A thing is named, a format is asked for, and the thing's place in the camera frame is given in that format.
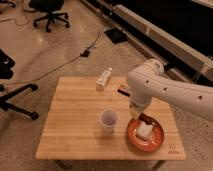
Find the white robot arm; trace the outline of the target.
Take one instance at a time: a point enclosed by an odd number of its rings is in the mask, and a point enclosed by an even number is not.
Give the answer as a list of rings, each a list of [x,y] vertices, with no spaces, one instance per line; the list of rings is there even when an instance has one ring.
[[[162,63],[149,59],[127,74],[134,117],[144,112],[155,97],[213,122],[213,87],[174,81],[163,73]]]

